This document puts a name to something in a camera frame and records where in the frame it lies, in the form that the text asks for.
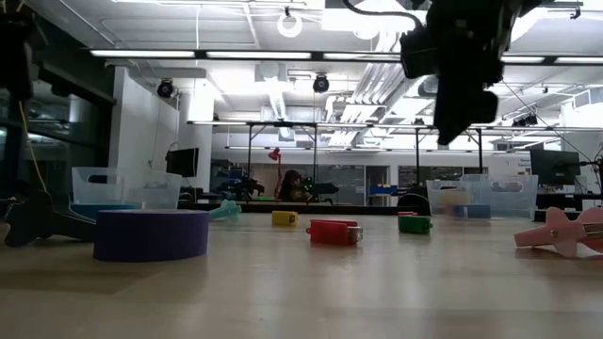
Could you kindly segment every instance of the red lamp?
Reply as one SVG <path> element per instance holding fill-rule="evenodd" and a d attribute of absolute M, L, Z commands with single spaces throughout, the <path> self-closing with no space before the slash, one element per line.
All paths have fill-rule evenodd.
<path fill-rule="evenodd" d="M 281 192 L 281 181 L 283 180 L 283 174 L 281 174 L 281 149 L 278 147 L 275 148 L 274 151 L 268 153 L 268 157 L 274 161 L 278 160 L 279 162 L 279 177 L 276 187 L 274 187 L 274 199 L 279 199 L 279 193 Z"/>

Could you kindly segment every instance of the clear plastic bin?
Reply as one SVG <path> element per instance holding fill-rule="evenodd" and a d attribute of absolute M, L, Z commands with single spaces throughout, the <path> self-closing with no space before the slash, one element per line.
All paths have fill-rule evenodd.
<path fill-rule="evenodd" d="M 489 204 L 493 218 L 534 218 L 538 175 L 466 174 L 461 181 L 480 188 L 476 203 Z"/>
<path fill-rule="evenodd" d="M 480 203 L 481 192 L 481 183 L 427 181 L 427 195 L 432 215 L 451 214 L 452 205 Z"/>
<path fill-rule="evenodd" d="M 73 168 L 73 202 L 135 203 L 142 209 L 178 206 L 182 176 L 154 170 Z"/>

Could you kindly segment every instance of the purple tape roll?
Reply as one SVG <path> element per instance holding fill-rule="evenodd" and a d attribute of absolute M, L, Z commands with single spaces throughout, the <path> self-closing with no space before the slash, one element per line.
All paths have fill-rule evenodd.
<path fill-rule="evenodd" d="M 207 252 L 209 214 L 186 210 L 100 211 L 94 258 L 110 262 L 177 260 Z"/>

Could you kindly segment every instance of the table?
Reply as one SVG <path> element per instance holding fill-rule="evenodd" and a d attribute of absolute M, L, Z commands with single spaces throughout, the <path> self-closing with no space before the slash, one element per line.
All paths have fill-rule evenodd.
<path fill-rule="evenodd" d="M 94 261 L 50 238 L 0 245 L 0 329 L 13 338 L 596 338 L 603 262 L 516 250 L 517 221 L 350 217 L 358 248 L 312 246 L 270 215 L 214 222 L 205 257 Z M 0 227 L 0 236 L 4 236 Z"/>
<path fill-rule="evenodd" d="M 575 208 L 577 211 L 582 210 L 583 201 L 603 201 L 601 194 L 566 194 L 566 193 L 539 193 L 536 196 L 536 205 L 540 209 L 548 207 L 557 208 Z"/>

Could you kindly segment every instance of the computer monitor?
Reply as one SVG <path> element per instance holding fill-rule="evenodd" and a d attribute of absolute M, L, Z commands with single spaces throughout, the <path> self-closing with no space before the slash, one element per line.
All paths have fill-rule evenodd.
<path fill-rule="evenodd" d="M 167 173 L 180 174 L 185 178 L 197 176 L 197 164 L 199 163 L 199 149 L 186 149 L 171 151 L 166 155 L 168 161 Z"/>
<path fill-rule="evenodd" d="M 576 152 L 530 150 L 531 171 L 540 185 L 574 185 L 580 175 Z"/>

